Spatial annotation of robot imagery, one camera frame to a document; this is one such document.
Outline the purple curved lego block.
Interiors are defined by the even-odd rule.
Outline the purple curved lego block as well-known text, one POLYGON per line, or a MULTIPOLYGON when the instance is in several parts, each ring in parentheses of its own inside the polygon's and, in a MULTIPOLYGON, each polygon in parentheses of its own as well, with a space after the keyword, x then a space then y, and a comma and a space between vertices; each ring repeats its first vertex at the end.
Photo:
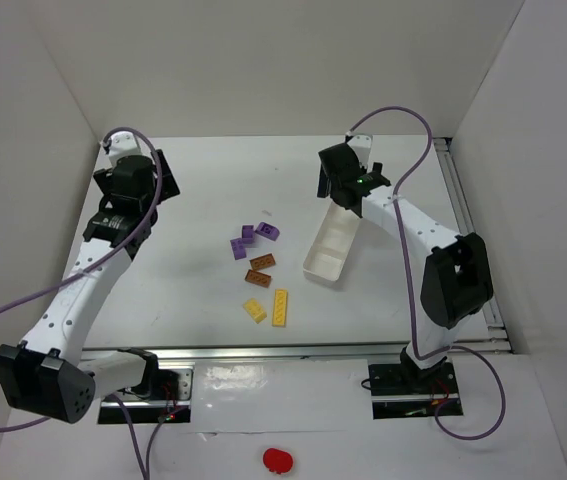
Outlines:
POLYGON ((280 230, 267 222, 260 222, 255 228, 255 234, 271 241, 276 241, 280 235, 280 230))

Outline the purple round lego block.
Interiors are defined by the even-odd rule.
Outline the purple round lego block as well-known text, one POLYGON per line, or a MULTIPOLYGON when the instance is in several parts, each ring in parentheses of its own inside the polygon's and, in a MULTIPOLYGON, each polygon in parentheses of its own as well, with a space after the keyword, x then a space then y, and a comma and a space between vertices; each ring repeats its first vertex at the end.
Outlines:
POLYGON ((244 244, 251 245, 255 241, 255 231, 253 225, 243 225, 241 227, 241 240, 244 244))

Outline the brown lego brick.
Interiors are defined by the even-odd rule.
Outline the brown lego brick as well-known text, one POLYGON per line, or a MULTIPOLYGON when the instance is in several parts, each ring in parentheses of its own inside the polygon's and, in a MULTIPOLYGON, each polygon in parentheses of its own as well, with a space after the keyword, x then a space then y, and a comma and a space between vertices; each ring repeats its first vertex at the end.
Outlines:
POLYGON ((255 257, 250 260, 250 267, 254 271, 260 271, 276 265, 274 256, 271 253, 255 257))
POLYGON ((248 270, 245 275, 245 281, 263 288, 268 288, 272 282, 272 277, 261 271, 248 270))

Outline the purple lego brick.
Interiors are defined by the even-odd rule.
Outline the purple lego brick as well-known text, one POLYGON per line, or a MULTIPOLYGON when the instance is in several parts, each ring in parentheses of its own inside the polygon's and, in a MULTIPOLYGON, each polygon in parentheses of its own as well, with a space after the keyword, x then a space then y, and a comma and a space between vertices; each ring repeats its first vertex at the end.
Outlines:
POLYGON ((244 259, 247 256, 245 245, 241 238, 232 239, 230 246, 235 260, 244 259))

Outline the long yellow lego brick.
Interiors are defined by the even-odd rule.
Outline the long yellow lego brick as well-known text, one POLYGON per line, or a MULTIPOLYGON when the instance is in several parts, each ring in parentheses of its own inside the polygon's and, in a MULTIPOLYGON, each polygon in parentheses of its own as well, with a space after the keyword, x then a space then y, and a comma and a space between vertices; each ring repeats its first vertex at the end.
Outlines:
POLYGON ((272 312, 272 325, 274 327, 285 327, 287 323, 288 291, 276 289, 272 312))

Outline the small yellow lego brick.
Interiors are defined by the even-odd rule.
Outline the small yellow lego brick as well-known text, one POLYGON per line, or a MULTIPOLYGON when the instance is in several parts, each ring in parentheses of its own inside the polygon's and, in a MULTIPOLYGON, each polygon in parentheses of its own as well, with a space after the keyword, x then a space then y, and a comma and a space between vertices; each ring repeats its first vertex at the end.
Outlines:
POLYGON ((256 324, 267 318, 266 309, 254 298, 247 300, 243 304, 243 309, 256 324))

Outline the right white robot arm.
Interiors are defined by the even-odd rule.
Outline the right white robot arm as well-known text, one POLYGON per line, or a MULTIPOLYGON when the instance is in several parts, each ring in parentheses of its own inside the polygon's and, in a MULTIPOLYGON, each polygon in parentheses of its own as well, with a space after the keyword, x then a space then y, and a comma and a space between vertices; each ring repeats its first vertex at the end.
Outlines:
POLYGON ((371 146, 369 137, 348 137, 321 150, 317 196, 381 228, 422 268, 420 295, 408 295, 411 339, 400 353, 402 381, 416 386, 439 373, 469 318, 492 299, 487 249, 479 235, 451 230, 395 193, 382 165, 367 165, 371 146))

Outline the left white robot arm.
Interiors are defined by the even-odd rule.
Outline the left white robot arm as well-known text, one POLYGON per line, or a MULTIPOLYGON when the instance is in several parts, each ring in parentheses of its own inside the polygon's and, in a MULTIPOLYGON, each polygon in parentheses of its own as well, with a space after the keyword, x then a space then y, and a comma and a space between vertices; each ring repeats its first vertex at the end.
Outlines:
POLYGON ((102 147, 111 165, 93 174, 102 197, 69 276, 19 344, 0 346, 8 405, 69 424, 111 394, 152 392, 156 355, 133 347, 87 363, 81 355, 109 294, 149 238, 158 205, 180 193, 163 152, 139 131, 118 127, 102 147))

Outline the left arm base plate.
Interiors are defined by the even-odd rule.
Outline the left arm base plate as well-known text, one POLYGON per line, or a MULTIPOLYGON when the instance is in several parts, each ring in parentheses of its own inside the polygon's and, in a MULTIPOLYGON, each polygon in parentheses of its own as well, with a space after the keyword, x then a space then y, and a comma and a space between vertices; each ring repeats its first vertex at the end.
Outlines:
POLYGON ((134 424, 186 424, 191 421, 193 380, 191 366, 160 368, 149 393, 139 395, 124 390, 117 395, 134 424))

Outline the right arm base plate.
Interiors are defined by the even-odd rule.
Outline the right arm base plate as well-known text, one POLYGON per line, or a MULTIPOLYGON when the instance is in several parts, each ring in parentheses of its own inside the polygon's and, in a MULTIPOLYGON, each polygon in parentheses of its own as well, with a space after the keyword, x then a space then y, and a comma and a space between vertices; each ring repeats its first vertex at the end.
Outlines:
POLYGON ((416 385, 403 379, 399 364, 372 364, 369 376, 360 385, 371 394, 375 420, 433 417, 440 407, 440 416, 462 416, 463 408, 455 370, 446 362, 439 373, 416 385))

